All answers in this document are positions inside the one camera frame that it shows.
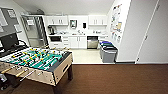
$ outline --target coffee maker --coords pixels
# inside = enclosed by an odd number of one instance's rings
[[[55,34],[55,33],[54,33],[54,27],[53,27],[53,26],[49,25],[49,26],[48,26],[48,29],[49,29],[49,31],[50,31],[50,35],[54,35],[54,34]]]

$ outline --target upper cabinet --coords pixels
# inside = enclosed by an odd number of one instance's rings
[[[67,16],[47,16],[48,25],[68,25]]]
[[[89,15],[89,25],[107,25],[107,16]]]

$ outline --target baseboard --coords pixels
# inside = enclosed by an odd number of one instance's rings
[[[130,62],[115,62],[115,64],[135,64],[134,61],[130,61]]]

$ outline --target trash can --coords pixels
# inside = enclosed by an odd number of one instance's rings
[[[113,63],[115,61],[117,54],[116,47],[103,47],[102,48],[102,62],[103,63]]]
[[[102,53],[103,53],[103,48],[113,48],[113,44],[108,41],[102,41],[100,42],[100,58],[102,59]]]

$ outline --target white cabinet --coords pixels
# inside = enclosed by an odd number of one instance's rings
[[[87,37],[80,36],[80,37],[69,37],[71,48],[87,48]]]
[[[107,36],[99,36],[98,40],[99,41],[105,41],[105,40],[107,40]]]
[[[70,48],[70,41],[68,36],[62,36],[62,46],[63,48]]]
[[[47,16],[48,25],[54,25],[53,16]]]
[[[89,25],[107,25],[107,16],[89,16]]]
[[[62,42],[50,42],[49,47],[51,48],[62,48]]]
[[[47,16],[48,25],[68,25],[67,16]]]

